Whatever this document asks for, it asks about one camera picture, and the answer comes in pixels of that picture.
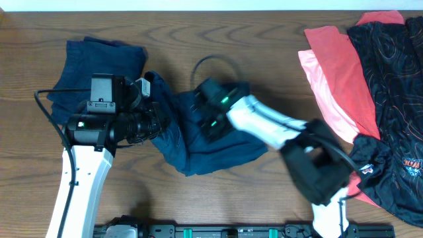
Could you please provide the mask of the navy shorts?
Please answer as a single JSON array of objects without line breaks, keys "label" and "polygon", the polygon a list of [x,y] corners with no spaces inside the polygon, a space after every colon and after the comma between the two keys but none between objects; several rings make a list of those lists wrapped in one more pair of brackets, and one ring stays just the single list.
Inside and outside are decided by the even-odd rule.
[{"label": "navy shorts", "polygon": [[200,129],[204,117],[194,107],[193,91],[174,94],[154,71],[146,72],[144,78],[151,81],[150,99],[158,102],[171,120],[151,143],[178,172],[188,177],[205,175],[254,161],[268,151],[264,142],[237,130],[208,141]]},{"label": "navy shorts", "polygon": [[[55,89],[89,89],[92,75],[105,73],[138,79],[147,61],[141,46],[120,41],[106,41],[84,37],[81,41],[67,41],[66,61]],[[52,101],[52,118],[59,125],[78,111],[89,92],[49,93]]]}]

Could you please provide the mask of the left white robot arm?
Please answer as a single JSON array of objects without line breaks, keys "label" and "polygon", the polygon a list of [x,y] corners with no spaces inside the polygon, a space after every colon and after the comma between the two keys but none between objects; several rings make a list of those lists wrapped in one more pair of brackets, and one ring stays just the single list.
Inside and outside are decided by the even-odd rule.
[{"label": "left white robot arm", "polygon": [[102,187],[118,143],[136,145],[158,136],[170,119],[158,102],[87,102],[63,129],[67,144],[48,237],[92,237]]}]

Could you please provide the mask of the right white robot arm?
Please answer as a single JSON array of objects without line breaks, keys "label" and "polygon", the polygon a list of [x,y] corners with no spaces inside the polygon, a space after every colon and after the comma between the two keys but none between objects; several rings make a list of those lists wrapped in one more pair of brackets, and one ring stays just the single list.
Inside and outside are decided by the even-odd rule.
[{"label": "right white robot arm", "polygon": [[323,121],[291,118],[242,89],[198,87],[195,99],[207,116],[202,129],[210,139],[233,128],[277,149],[294,185],[312,204],[313,229],[321,237],[346,236],[345,203],[356,165]]}]

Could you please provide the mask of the folded navy shorts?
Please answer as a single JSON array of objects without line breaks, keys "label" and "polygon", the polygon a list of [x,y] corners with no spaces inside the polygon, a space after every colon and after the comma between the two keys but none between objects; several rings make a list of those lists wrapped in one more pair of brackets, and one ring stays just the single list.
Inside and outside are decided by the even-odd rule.
[{"label": "folded navy shorts", "polygon": [[[147,61],[141,46],[120,41],[106,41],[84,37],[81,41],[67,41],[66,61],[55,89],[89,89],[92,75],[105,73],[138,79]],[[52,101],[52,118],[59,125],[78,111],[89,92],[49,93]]]}]

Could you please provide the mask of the black patterned shorts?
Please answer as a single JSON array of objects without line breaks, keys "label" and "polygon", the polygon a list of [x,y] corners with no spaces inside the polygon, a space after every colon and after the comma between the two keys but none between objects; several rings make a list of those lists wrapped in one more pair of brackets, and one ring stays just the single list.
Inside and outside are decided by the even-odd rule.
[{"label": "black patterned shorts", "polygon": [[379,138],[358,135],[350,157],[360,190],[404,222],[422,226],[422,17],[348,29],[375,105]]}]

